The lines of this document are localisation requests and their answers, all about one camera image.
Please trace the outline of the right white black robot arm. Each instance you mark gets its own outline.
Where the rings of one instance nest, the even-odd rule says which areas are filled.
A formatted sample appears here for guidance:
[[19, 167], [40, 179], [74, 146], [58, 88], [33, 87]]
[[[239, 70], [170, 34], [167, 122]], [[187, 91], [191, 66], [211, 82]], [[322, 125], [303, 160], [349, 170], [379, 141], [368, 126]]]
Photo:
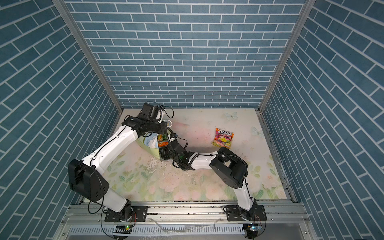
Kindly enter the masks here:
[[248, 164], [242, 158], [225, 147], [209, 154], [188, 152], [179, 144], [178, 136], [174, 133], [169, 134], [166, 139], [167, 153], [163, 156], [171, 160], [174, 167], [183, 171], [213, 170], [228, 187], [234, 190], [237, 204], [224, 206], [227, 221], [267, 221], [265, 207], [258, 205], [256, 199], [250, 194], [247, 183]]

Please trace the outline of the pastel printed paper bag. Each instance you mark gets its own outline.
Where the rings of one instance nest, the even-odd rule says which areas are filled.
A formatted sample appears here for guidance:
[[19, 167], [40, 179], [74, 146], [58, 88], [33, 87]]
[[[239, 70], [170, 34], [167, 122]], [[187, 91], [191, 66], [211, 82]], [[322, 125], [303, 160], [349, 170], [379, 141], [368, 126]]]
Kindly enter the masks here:
[[157, 136], [167, 135], [166, 127], [168, 126], [168, 123], [162, 122], [162, 125], [165, 125], [165, 127], [161, 127], [157, 133], [145, 133], [144, 136], [140, 136], [136, 140], [136, 143], [138, 143], [142, 149], [153, 155], [155, 158], [164, 162], [170, 162], [166, 159], [166, 146], [160, 149], [158, 147]]

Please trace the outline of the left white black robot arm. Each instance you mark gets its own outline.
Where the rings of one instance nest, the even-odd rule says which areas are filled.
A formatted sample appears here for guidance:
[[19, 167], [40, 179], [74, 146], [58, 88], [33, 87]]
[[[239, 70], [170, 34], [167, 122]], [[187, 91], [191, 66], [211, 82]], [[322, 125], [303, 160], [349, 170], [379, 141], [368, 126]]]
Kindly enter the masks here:
[[144, 103], [135, 117], [127, 116], [121, 127], [104, 144], [82, 160], [68, 165], [69, 187], [84, 198], [100, 204], [118, 216], [119, 221], [132, 219], [132, 203], [115, 192], [103, 174], [117, 156], [139, 137], [164, 133], [167, 123], [163, 105]]

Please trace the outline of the orange Fox's fruits candy bag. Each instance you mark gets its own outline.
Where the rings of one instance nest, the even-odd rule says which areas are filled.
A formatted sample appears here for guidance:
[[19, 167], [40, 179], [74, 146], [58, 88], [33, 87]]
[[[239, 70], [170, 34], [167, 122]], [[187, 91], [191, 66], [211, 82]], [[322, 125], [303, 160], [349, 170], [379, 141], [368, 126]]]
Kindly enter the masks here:
[[231, 148], [235, 133], [216, 128], [214, 140], [212, 144], [217, 147]]

